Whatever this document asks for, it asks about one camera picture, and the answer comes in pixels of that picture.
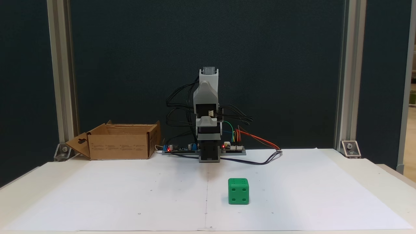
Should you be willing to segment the grey ridged fixed gripper finger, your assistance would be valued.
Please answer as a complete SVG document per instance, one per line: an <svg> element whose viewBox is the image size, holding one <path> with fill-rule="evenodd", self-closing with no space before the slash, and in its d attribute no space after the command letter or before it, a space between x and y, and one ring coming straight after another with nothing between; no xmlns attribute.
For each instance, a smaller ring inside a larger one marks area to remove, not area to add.
<svg viewBox="0 0 416 234"><path fill-rule="evenodd" d="M217 118L202 116L196 119L196 127L217 127Z"/></svg>

